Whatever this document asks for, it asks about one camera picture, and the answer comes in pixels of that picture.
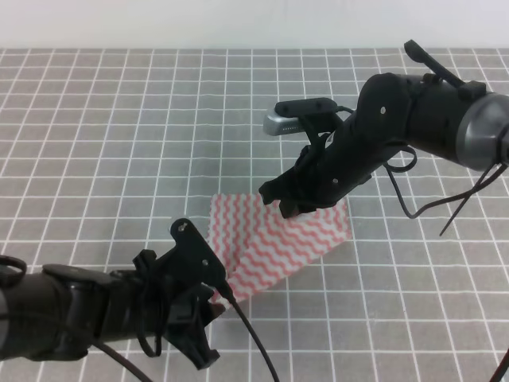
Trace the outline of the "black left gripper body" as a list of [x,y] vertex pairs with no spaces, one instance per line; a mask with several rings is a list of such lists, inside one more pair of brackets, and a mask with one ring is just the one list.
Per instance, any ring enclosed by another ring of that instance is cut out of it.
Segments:
[[134,258],[135,273],[141,279],[142,291],[136,298],[136,338],[141,346],[161,346],[170,325],[200,322],[198,289],[201,284],[187,284],[179,280],[169,265],[173,249],[158,258],[156,253],[143,249]]

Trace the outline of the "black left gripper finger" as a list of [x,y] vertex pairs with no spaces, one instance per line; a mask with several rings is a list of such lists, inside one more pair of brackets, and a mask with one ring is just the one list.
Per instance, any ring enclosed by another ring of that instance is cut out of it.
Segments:
[[211,287],[205,284],[199,286],[200,315],[204,326],[208,326],[225,311],[225,307],[221,303],[212,302],[214,294],[215,290]]
[[220,358],[218,351],[210,348],[200,322],[170,325],[166,330],[166,340],[196,368],[209,368]]

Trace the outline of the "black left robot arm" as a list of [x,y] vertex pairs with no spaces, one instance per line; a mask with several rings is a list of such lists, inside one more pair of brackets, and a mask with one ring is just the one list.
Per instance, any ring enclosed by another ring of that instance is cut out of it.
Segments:
[[201,370],[220,357],[206,326],[224,309],[208,300],[212,290],[185,282],[178,268],[162,268],[143,250],[134,268],[110,273],[46,264],[29,274],[24,261],[1,258],[1,358],[77,361],[93,341],[136,340],[148,357],[162,342]]

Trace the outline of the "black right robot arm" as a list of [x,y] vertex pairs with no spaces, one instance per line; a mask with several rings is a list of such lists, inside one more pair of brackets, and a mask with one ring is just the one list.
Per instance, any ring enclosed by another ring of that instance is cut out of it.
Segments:
[[265,204],[278,202],[285,218],[332,207],[402,151],[483,173],[476,190],[504,172],[508,98],[456,77],[414,41],[405,51],[428,72],[373,75],[346,119],[329,98],[282,101],[267,112],[267,134],[305,132],[309,144],[291,169],[260,187]]

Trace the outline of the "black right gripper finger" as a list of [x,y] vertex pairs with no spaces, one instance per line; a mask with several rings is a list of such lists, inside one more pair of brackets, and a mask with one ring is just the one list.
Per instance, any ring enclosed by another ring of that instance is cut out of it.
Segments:
[[292,177],[288,174],[282,174],[275,179],[264,182],[258,189],[264,205],[269,205],[274,201],[284,201],[293,198]]
[[281,200],[280,212],[283,218],[294,218],[301,214],[306,214],[314,211],[314,207],[306,204],[299,204],[295,201]]

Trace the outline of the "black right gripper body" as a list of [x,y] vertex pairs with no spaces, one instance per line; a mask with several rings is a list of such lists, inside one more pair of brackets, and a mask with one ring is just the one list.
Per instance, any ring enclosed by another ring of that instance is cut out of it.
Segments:
[[334,206],[356,186],[370,179],[370,166],[364,160],[349,163],[334,150],[320,152],[305,146],[293,167],[284,174],[292,177],[290,201],[317,209]]

